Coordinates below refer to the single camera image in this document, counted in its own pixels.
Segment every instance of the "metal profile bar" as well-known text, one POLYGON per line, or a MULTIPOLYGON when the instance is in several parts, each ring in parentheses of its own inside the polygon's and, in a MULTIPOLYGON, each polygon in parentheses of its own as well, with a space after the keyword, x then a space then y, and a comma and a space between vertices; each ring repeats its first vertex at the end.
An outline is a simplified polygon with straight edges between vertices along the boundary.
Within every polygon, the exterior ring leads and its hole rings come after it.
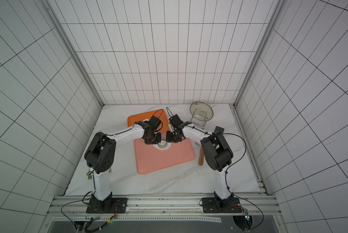
POLYGON ((70 43, 70 40, 67 36, 67 34, 65 33, 59 19, 57 18, 56 14, 54 13, 54 10, 52 8, 52 6, 50 5, 50 3, 48 2, 48 0, 41 0, 43 7, 45 8, 48 16, 50 17, 54 28, 56 29, 56 31, 58 32, 61 40, 63 41, 63 43, 65 44, 65 47, 67 48, 67 50, 69 51, 71 57, 74 59, 74 61, 76 62, 76 66, 78 67, 78 69, 81 71, 82 75, 83 75, 83 79, 86 80, 88 86, 90 87, 91 91, 93 92, 93 95, 96 97, 96 99, 98 100, 97 103, 100 105, 100 107, 103 107, 103 101, 100 98, 97 89, 95 88, 94 84, 92 83, 88 73, 86 72, 85 68, 83 67, 80 58, 78 57, 76 50, 73 48, 72 44, 70 43))
POLYGON ((251 74, 255 70, 257 62, 261 57, 263 49, 266 47, 268 39, 270 38, 272 31, 274 30, 276 22, 281 14, 281 11, 283 10, 283 7, 284 7, 286 1, 287 0, 279 0, 279 2, 276 4, 276 7, 274 9, 274 13, 272 14, 272 17, 268 23, 268 27, 267 27, 267 29, 262 37, 262 40, 258 46, 257 52, 255 53, 255 56, 254 56, 253 61, 251 63, 251 66, 249 67, 248 72, 246 74, 246 77, 245 77, 244 81, 242 82, 242 87, 240 88, 240 91, 237 94, 236 100, 234 102, 234 106, 236 106, 238 104, 238 102, 240 101, 240 97, 245 90, 246 84, 250 80, 251 74))
POLYGON ((240 130, 240 133, 242 135, 242 137, 244 138, 245 140, 245 143, 246 143, 246 150, 248 151, 248 155, 249 155, 249 158, 250 158, 250 161, 251 161, 251 165, 253 166, 254 168, 254 171, 257 175, 257 178, 258 179, 262 179, 262 174, 261 174, 261 170, 257 164, 257 161, 256 161, 256 156, 253 152, 253 149, 251 147, 251 144, 248 140, 248 138, 246 137, 246 133, 245 133, 245 130, 244 130, 244 127, 242 126, 241 124, 241 120, 240 120, 240 117, 239 117, 239 114, 238 114, 238 111, 237 109, 234 107, 232 109, 232 113, 234 114, 235 116, 235 119, 236 119, 236 124, 237 124, 237 127, 239 128, 240 130))
MULTIPOLYGON (((238 130, 240 132, 240 136, 242 138, 244 138, 244 140, 245 140, 247 156, 249 158, 249 161, 251 162, 251 166, 253 168, 254 175, 256 176, 257 179, 261 179, 262 178, 261 171, 260 171, 260 169, 258 167, 258 164, 256 163, 255 156, 254 156, 254 154, 253 154, 253 152, 251 150, 251 146, 250 146, 249 140, 246 137, 246 133, 245 133, 245 130, 244 130, 242 124, 241 124, 240 117, 239 117, 239 115, 237 113, 237 110, 236 110, 236 108, 232 104, 230 104, 229 106, 231 108, 232 115, 234 116, 235 124, 236 124, 236 126, 237 126, 237 128, 238 128, 238 130)), ((259 186, 259 187, 261 189, 261 192, 265 193, 266 190, 264 189, 264 185, 263 185, 263 183, 261 181, 258 182, 258 185, 260 185, 260 183, 261 183, 261 186, 259 186)))
MULTIPOLYGON (((238 196, 245 198, 256 204, 264 215, 281 215, 280 208, 275 196, 266 194, 248 195, 237 193, 238 196)), ((118 197, 128 198, 126 213, 121 216, 210 216, 202 212, 199 205, 201 198, 214 197, 214 194, 152 194, 152 195, 116 195, 118 197)), ((56 196, 48 210, 48 216, 63 216, 60 208, 66 203, 70 203, 63 208, 67 216, 95 216, 96 214, 87 214, 87 204, 81 202, 83 196, 56 196)), ((261 215, 260 211, 251 203, 240 199, 243 207, 254 215, 261 215)), ((97 216, 108 216, 109 214, 97 214, 97 216)), ((236 215, 235 213, 221 213, 217 215, 236 215)))
MULTIPOLYGON (((97 119, 99 119, 99 116, 100 116, 101 113, 102 113, 102 111, 100 110, 99 114, 97 115, 97 119)), ((90 133, 89 133, 89 135, 88 135, 88 137, 87 137, 87 140, 86 140, 85 144, 84 144, 83 147, 82 147, 82 150, 81 150, 82 153, 78 156, 77 163, 76 163, 77 165, 74 166, 72 172, 70 173, 70 176, 69 176, 69 178, 68 178, 68 180, 67 180, 67 185, 66 185, 65 189, 63 190, 63 195, 65 195, 65 192, 66 192, 66 190, 68 189, 68 185, 69 185, 70 181, 71 181, 72 178, 73 178, 74 172, 76 171, 76 169, 77 169, 77 167, 78 167, 78 164, 79 164, 79 162, 80 162, 80 160, 81 160, 81 158, 82 158, 82 155, 83 155, 84 151, 86 150, 86 146, 89 145, 88 142, 89 142, 91 136, 93 135, 93 130, 94 130, 94 128, 95 128, 96 123, 97 123, 97 121, 94 122, 93 128, 90 130, 90 133)))
MULTIPOLYGON (((75 216, 70 217, 72 220, 76 221, 89 221, 92 216, 75 216)), ((109 216, 100 217, 97 221, 107 221, 109 216)), ((218 217, 210 217, 210 216, 117 216, 113 219, 113 221, 207 221, 207 222, 215 222, 221 223, 221 218, 218 217)), ((53 221, 69 221, 65 216, 63 217, 54 217, 53 221)))
POLYGON ((285 228, 284 221, 280 215, 274 215, 274 221, 276 227, 278 228, 279 233, 287 233, 287 229, 285 228))

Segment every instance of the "white tiled wall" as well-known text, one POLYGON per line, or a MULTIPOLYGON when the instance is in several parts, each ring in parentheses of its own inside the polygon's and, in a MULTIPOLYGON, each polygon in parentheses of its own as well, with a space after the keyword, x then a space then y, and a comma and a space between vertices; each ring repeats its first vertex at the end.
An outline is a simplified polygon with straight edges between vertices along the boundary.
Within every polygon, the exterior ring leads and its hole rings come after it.
POLYGON ((348 232, 348 0, 288 0, 237 109, 288 232, 348 232))
POLYGON ((0 0, 0 232, 38 232, 99 112, 41 2, 0 0))
POLYGON ((277 0, 49 0, 106 104, 233 103, 277 0))

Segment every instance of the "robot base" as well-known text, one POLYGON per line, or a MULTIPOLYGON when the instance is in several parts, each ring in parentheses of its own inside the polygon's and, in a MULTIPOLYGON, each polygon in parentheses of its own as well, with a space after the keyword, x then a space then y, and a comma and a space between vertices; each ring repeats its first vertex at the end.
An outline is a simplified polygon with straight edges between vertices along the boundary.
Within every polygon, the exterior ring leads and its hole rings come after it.
POLYGON ((220 199, 214 192, 213 198, 202 198, 202 209, 204 213, 241 213, 242 208, 233 207, 232 205, 240 206, 238 198, 231 194, 226 199, 220 199))
POLYGON ((112 198, 112 193, 104 201, 99 201, 96 197, 92 196, 89 201, 86 213, 114 214, 116 213, 116 206, 114 204, 117 204, 119 207, 118 213, 123 214, 126 211, 126 203, 127 198, 112 198))

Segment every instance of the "orange cutting board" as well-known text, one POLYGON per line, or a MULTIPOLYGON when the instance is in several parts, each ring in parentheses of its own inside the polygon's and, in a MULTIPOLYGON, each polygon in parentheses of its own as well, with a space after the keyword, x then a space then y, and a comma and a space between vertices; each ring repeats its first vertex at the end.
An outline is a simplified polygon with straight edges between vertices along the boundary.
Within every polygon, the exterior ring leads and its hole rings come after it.
POLYGON ((130 127, 135 122, 138 122, 140 120, 150 119, 154 113, 156 113, 155 117, 158 117, 158 119, 160 119, 162 121, 162 129, 159 132, 168 131, 169 130, 169 121, 168 121, 168 118, 166 116, 166 112, 164 110, 162 111, 162 113, 161 113, 161 110, 160 111, 155 110, 155 111, 149 111, 146 113, 131 115, 127 118, 127 126, 130 127))
POLYGON ((134 141, 136 166, 139 174, 147 174, 195 159, 190 139, 172 143, 166 150, 147 145, 142 138, 134 141))

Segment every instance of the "pink cutting board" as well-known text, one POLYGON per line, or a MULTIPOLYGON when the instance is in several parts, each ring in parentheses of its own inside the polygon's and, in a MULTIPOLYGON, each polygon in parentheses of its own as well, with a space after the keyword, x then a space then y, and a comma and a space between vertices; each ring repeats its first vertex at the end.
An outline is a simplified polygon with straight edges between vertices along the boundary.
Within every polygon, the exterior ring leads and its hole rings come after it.
POLYGON ((189 139, 172 143, 166 150, 147 145, 142 138, 134 141, 136 166, 139 174, 147 174, 195 159, 196 155, 189 139))

